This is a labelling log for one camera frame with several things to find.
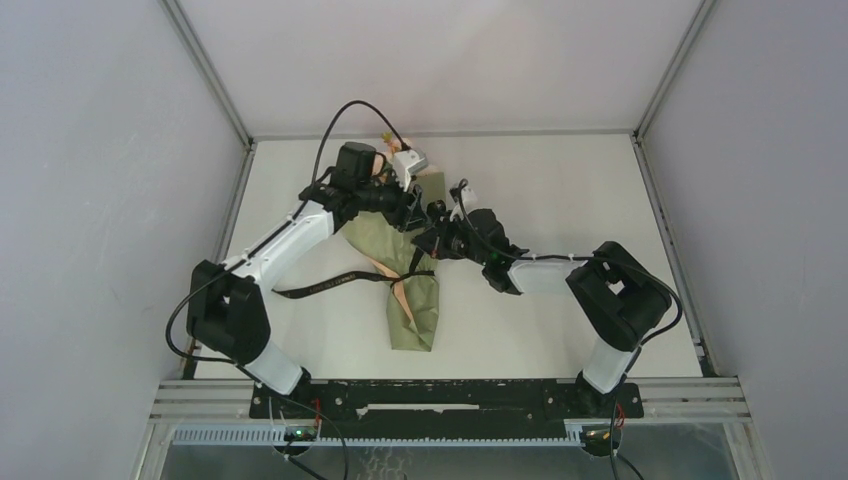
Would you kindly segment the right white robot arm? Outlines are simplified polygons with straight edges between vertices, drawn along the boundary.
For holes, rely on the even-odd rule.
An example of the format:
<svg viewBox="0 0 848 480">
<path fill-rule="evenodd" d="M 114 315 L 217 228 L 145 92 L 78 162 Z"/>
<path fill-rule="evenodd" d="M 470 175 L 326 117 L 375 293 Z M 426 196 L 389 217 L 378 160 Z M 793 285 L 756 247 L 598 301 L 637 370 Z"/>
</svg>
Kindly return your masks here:
<svg viewBox="0 0 848 480">
<path fill-rule="evenodd" d="M 676 293 L 621 244 L 606 241 L 589 256 L 535 255 L 508 239 L 490 209 L 443 215 L 412 243 L 438 260 L 480 265 L 484 279 L 500 293 L 570 293 L 597 335 L 577 377 L 579 406 L 592 416 L 616 405 L 616 389 L 639 352 L 668 310 L 679 305 Z"/>
</svg>

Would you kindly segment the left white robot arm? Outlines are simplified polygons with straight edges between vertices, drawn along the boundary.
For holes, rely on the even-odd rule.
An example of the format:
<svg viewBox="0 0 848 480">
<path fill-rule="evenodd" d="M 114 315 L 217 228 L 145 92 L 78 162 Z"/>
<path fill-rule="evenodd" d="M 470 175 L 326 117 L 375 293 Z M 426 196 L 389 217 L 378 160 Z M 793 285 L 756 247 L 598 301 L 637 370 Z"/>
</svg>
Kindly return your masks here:
<svg viewBox="0 0 848 480">
<path fill-rule="evenodd" d="M 186 331 L 274 392 L 274 404 L 290 417 L 311 407 L 305 369 L 272 340 L 267 298 L 302 256 L 332 237 L 361 212 L 382 213 L 400 232 L 425 225 L 420 186 L 376 184 L 351 189 L 326 184 L 306 187 L 300 205 L 266 237 L 221 263 L 202 261 L 192 272 L 186 299 Z"/>
</svg>

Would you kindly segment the orange wrapping paper sheet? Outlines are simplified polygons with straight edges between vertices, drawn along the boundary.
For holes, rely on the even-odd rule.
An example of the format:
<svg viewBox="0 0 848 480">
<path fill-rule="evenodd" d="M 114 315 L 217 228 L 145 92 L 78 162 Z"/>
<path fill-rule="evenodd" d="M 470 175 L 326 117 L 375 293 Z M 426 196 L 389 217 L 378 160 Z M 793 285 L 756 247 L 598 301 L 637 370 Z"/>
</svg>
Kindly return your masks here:
<svg viewBox="0 0 848 480">
<path fill-rule="evenodd" d="M 438 261 L 413 245 L 413 238 L 423 232 L 422 226 L 400 232 L 382 214 L 369 212 L 360 213 L 340 230 L 377 273 L 398 280 L 388 287 L 385 307 L 394 350 L 429 352 L 434 345 L 440 316 Z"/>
</svg>

